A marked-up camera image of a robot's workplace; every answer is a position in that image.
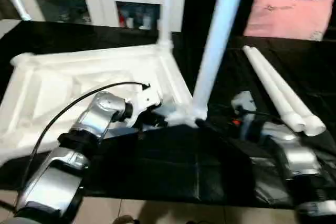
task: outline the black cable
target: black cable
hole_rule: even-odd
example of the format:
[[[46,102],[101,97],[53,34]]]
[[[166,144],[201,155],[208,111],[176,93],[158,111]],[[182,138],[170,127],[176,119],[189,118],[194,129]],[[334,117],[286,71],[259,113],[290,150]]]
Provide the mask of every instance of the black cable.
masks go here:
[[[273,118],[277,121],[280,121],[282,122],[282,119],[276,115],[272,115],[272,114],[269,114],[269,113],[265,113],[265,112],[260,112],[260,111],[254,111],[254,110],[240,110],[240,112],[242,114],[254,114],[254,115],[263,115],[263,116],[267,116],[268,118]]]
[[[29,175],[29,172],[30,172],[30,167],[32,165],[32,162],[34,160],[34,157],[37,153],[37,150],[41,144],[41,141],[43,139],[43,137],[45,136],[45,134],[47,133],[47,131],[50,129],[50,127],[56,122],[56,120],[61,116],[63,115],[66,111],[68,111],[72,106],[74,106],[75,104],[77,104],[78,102],[82,101],[83,99],[85,99],[86,97],[89,97],[90,95],[93,95],[99,91],[102,91],[104,89],[107,89],[107,88],[112,88],[112,87],[115,87],[115,86],[119,86],[119,85],[125,85],[125,84],[135,84],[135,85],[141,85],[142,86],[142,89],[146,89],[148,87],[150,87],[149,85],[146,85],[144,83],[140,83],[140,82],[134,82],[134,81],[125,81],[125,82],[118,82],[118,83],[113,83],[113,84],[109,84],[109,85],[106,85],[106,86],[103,86],[101,88],[98,88],[98,89],[95,89],[93,91],[90,91],[84,95],[82,95],[81,97],[75,99],[73,102],[71,102],[68,106],[66,106],[64,109],[62,109],[53,119],[51,119],[51,121],[47,124],[47,126],[44,128],[44,130],[42,131],[40,137],[38,138],[33,150],[32,150],[32,153],[30,154],[29,156],[29,161],[28,161],[28,164],[24,170],[24,173],[23,173],[23,176],[22,176],[22,179],[21,179],[21,185],[20,185],[20,188],[19,188],[19,194],[18,194],[18,198],[19,196],[21,195],[21,192],[22,190],[24,189],[25,187],[25,184],[27,182],[27,178],[28,178],[28,175]]]

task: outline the pillow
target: pillow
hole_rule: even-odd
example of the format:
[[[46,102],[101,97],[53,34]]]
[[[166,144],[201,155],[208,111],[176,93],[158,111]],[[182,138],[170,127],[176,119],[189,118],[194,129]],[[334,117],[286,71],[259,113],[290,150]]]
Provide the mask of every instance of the pillow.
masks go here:
[[[244,36],[322,40],[334,0],[254,0]]]

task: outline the tile floor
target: tile floor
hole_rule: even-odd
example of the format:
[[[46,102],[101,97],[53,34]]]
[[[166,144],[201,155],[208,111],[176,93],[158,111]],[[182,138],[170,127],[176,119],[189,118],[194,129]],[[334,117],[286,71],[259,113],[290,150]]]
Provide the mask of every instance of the tile floor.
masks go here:
[[[10,204],[15,197],[13,191],[0,191],[0,199]],[[125,215],[139,219],[141,224],[185,224],[189,220],[200,224],[296,224],[290,210],[91,197],[84,199],[74,223],[112,224],[118,216]],[[0,222],[11,216],[0,208]]]

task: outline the white plastic pipe frame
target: white plastic pipe frame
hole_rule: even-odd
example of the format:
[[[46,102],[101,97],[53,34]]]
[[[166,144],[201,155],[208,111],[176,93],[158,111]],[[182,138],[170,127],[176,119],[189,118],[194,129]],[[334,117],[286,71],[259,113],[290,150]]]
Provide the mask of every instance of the white plastic pipe frame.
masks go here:
[[[172,48],[170,17],[172,0],[163,0],[162,12],[160,16],[160,31],[158,44],[164,48]]]
[[[240,0],[217,0],[207,38],[195,91],[191,114],[206,119],[214,81],[221,65]]]
[[[303,103],[288,83],[255,47],[244,46],[248,60],[262,82],[281,119],[294,131],[316,136],[326,130],[324,123]]]

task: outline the pink pillow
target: pink pillow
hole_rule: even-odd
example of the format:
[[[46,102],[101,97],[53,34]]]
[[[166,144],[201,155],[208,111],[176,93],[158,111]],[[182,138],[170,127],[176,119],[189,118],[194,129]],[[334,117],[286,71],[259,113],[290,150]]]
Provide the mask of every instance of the pink pillow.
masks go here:
[[[322,40],[334,0],[254,0],[245,36]]]

